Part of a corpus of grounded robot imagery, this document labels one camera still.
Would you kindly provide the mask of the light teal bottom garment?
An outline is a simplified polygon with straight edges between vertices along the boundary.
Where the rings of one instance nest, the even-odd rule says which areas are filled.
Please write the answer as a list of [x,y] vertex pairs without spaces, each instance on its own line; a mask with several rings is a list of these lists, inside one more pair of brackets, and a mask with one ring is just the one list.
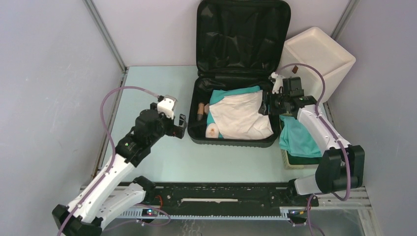
[[[254,92],[254,91],[258,91],[260,90],[259,86],[254,86],[254,87],[249,87],[249,88],[240,88],[240,89],[234,89],[234,90],[229,90],[229,91],[224,91],[224,90],[215,90],[212,94],[212,98],[211,101],[219,101],[221,100],[221,95],[231,95],[231,94],[242,94],[242,93],[248,93],[248,92]],[[208,117],[208,124],[213,123],[212,117],[209,114]]]

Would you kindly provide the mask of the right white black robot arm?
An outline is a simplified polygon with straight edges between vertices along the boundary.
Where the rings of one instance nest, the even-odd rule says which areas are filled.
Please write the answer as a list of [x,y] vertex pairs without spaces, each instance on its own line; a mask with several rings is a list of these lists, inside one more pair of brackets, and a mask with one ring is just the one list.
[[343,138],[320,110],[313,96],[306,96],[299,77],[270,77],[270,115],[292,115],[312,136],[322,154],[315,173],[293,179],[286,192],[288,203],[300,205],[310,194],[333,194],[345,201],[351,189],[363,184],[365,151]]

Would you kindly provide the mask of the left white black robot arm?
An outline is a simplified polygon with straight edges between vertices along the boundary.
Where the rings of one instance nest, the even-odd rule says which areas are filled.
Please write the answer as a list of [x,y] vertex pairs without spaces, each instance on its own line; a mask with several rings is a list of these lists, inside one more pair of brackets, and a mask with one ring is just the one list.
[[58,235],[99,236],[114,219],[135,204],[149,205],[155,200],[155,184],[144,176],[135,178],[126,190],[110,197],[120,182],[150,154],[163,136],[183,138],[186,116],[174,124],[174,103],[151,103],[139,113],[134,126],[116,145],[105,167],[73,201],[57,205],[52,216]]

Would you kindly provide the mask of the black ribbed hard-shell suitcase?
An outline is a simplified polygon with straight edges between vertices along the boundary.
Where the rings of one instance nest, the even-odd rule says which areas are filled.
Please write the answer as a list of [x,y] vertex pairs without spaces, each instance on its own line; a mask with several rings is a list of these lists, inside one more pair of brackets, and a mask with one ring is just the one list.
[[291,20],[283,0],[203,0],[197,8],[196,66],[188,135],[200,145],[270,147],[279,136],[279,118],[268,114],[272,134],[260,140],[205,137],[207,117],[197,119],[200,103],[215,90],[259,86],[271,94],[269,80],[279,66]]

